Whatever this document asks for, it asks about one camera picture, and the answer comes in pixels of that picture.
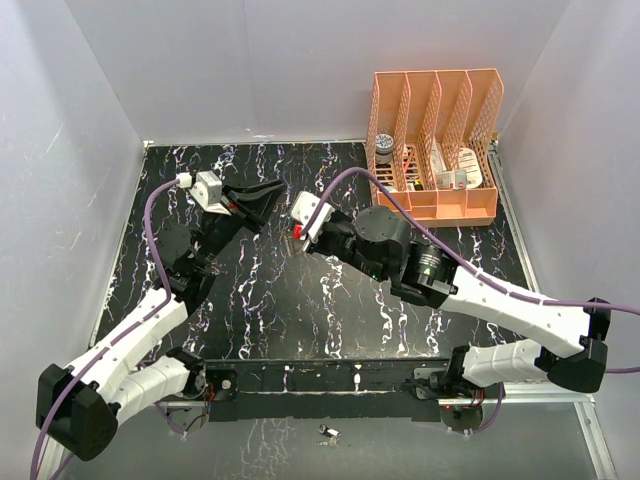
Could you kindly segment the metal key organizer red handle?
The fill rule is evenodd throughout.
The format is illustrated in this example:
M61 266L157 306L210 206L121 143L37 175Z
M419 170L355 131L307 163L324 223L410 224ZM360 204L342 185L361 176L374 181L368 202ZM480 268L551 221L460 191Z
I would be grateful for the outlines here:
M306 240L301 234L303 226L295 223L290 235L286 239L287 252L290 256L298 255L304 251Z

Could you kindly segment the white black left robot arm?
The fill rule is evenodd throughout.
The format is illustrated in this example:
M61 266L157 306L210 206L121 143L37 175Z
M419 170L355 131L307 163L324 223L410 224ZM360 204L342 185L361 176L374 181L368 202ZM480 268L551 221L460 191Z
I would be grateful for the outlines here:
M170 223L155 230L156 198L185 189L201 206L194 227ZM36 446L51 438L83 461L99 455L118 428L167 396L194 399L206 387L203 361L180 347L149 366L141 361L207 300L215 257L241 229L259 233L285 191L281 180L251 186L226 185L211 172L180 174L148 197L143 225L158 281L138 306L92 349L66 367L49 365L37 386Z

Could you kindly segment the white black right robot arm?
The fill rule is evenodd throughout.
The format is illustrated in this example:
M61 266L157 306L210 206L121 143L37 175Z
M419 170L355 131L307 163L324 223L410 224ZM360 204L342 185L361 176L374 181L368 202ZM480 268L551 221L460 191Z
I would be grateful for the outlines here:
M602 315L581 308L549 306L543 297L524 301L528 290L513 284L504 293L467 271L441 248L417 238L416 230L384 206L350 217L325 205L318 219L309 207L292 218L309 227L309 253L335 256L416 306L462 313L521 334L517 342L493 347L459 346L447 367L418 388L436 396L466 397L501 382L548 380L580 393L599 390L608 348L599 325Z

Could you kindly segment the small round grey jar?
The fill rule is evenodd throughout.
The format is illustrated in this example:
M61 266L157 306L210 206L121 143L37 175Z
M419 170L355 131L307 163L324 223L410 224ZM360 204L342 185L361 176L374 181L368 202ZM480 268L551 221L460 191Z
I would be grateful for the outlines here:
M392 135L380 133L375 137L375 163L388 165L393 160L394 138Z

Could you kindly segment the orange plastic file organizer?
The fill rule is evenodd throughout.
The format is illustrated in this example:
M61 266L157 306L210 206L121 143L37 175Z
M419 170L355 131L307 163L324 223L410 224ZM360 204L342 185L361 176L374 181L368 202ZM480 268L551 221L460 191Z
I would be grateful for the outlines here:
M498 191L488 164L504 85L495 68L377 72L365 142L367 166L385 191L374 204L398 202L428 227L488 226L497 216ZM375 137L392 135L388 165L375 163ZM480 187L439 189L435 174L458 167L458 151L475 151Z

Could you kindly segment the white round label card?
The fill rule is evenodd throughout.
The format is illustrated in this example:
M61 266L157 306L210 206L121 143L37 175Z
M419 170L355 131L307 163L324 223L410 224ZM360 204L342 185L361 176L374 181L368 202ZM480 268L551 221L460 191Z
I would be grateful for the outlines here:
M482 170L474 150L461 147L458 151L458 167L435 174L439 189L466 190L480 187L483 183Z

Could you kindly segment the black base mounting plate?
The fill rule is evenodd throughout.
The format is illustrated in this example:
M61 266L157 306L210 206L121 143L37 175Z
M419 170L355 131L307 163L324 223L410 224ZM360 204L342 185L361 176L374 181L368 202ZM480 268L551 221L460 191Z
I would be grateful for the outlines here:
M444 359L215 360L206 363L211 422L410 418L438 422L440 403L468 405L441 385Z

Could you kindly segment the aluminium frame rail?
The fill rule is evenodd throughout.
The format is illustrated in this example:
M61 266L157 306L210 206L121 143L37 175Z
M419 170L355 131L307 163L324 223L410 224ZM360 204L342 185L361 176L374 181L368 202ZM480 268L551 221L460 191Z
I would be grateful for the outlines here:
M523 233L521 231L513 202L504 179L502 162L498 152L498 141L492 140L488 154L488 163L494 176L498 189L499 200L509 223L509 228L514 241L518 258L526 278L528 288L534 292L539 291L534 269L526 248ZM590 462L594 467L597 479L617 479L617 473L606 444L599 420L595 410L595 398L592 394L581 394L562 389L549 382L527 381L509 383L506 386L507 401L509 403L570 403L573 405L578 423L581 428L581 437L584 440L589 453Z

